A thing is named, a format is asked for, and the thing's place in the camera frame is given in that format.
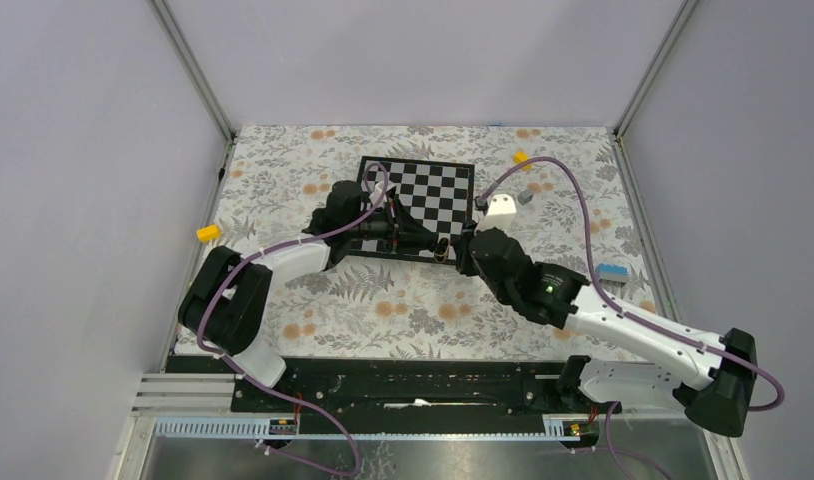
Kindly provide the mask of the black earbud charging case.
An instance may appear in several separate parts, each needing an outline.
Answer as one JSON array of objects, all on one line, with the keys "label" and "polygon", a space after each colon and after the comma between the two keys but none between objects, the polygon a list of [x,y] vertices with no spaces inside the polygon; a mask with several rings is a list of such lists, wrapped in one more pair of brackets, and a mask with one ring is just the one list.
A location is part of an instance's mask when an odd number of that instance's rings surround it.
[{"label": "black earbud charging case", "polygon": [[436,263],[445,263],[448,261],[451,251],[451,242],[447,237],[440,238],[433,249],[433,258]]}]

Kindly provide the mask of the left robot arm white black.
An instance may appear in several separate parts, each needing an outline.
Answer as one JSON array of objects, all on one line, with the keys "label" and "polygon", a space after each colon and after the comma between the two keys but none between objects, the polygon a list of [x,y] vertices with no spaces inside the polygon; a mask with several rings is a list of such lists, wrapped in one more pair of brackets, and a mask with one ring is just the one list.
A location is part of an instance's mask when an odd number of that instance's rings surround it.
[{"label": "left robot arm white black", "polygon": [[383,181],[366,191],[357,181],[339,181],[299,238],[249,256],[213,248],[183,297],[178,323],[203,350],[257,382],[254,395],[265,408],[282,410],[294,387],[282,377],[284,359],[260,333],[267,297],[301,276],[333,268],[360,241],[381,241],[395,253],[444,257],[448,249],[447,240],[409,214],[394,184]]}]

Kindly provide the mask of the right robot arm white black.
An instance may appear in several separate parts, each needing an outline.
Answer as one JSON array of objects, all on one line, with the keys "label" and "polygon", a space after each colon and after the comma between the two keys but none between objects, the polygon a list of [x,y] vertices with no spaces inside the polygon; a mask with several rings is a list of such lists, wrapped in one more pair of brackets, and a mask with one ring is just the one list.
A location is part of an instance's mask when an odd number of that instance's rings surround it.
[{"label": "right robot arm white black", "polygon": [[719,435],[743,434],[757,379],[751,334],[689,328],[630,305],[573,270],[533,261],[497,228],[469,229],[453,249],[459,273],[479,277],[500,304],[527,321],[605,340],[643,358],[621,367],[570,357],[556,386],[566,410],[580,412],[591,403],[654,406],[681,411]]}]

